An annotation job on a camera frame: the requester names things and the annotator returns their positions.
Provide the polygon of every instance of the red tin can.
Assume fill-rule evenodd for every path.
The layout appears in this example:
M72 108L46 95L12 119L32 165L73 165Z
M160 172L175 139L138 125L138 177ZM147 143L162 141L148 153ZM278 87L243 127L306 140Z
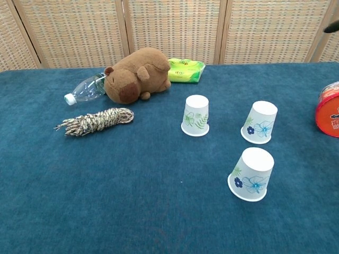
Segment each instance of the red tin can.
M316 109L316 124L325 134L339 138L339 81L321 91Z

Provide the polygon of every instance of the blue flower print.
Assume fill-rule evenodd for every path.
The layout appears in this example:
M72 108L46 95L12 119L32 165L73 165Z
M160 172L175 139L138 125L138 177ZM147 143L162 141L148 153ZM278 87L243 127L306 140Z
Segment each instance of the blue flower print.
M260 193L259 191L262 191L263 188L265 187L266 185L266 178L262 178L260 176L254 176L254 177L251 177L251 178L248 178L248 177L244 177L243 178L243 183L244 185L246 186L246 189L248 192L250 193Z
M258 136L260 138L262 137L267 137L267 135L270 134L271 130L273 127L273 122L268 122L268 121L263 121L260 124L255 124L254 125L254 130L258 133Z
M235 182L235 186L237 186L238 188L243 187L243 182L240 181L240 179L238 177L234 178L234 182Z
M254 134L254 129L251 126L249 126L247 128L247 132L248 132L249 135Z

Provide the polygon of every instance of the coiled rope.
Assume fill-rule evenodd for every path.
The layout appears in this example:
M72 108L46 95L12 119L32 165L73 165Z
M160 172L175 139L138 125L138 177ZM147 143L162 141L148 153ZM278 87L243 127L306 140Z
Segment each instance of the coiled rope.
M54 127L57 131L66 126L65 135L84 136L86 134L102 131L107 127L119 123L129 123L133 120L134 113L127 108L110 108L96 114L81 115L72 119L63 120L62 124Z

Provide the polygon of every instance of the empty plastic bottle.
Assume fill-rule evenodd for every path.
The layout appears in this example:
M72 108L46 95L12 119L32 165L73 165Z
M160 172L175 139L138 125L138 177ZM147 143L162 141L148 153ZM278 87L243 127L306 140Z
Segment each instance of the empty plastic bottle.
M65 101L68 105L77 102L85 102L98 98L105 94L104 90L104 73L98 73L82 81L72 93L65 95Z

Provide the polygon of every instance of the brown plush toy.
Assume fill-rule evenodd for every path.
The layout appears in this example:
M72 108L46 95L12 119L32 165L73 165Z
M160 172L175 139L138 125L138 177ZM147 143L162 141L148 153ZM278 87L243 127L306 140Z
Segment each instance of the brown plush toy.
M104 89L108 97L120 104L149 99L151 93L170 88L167 57L154 48L142 48L105 68Z

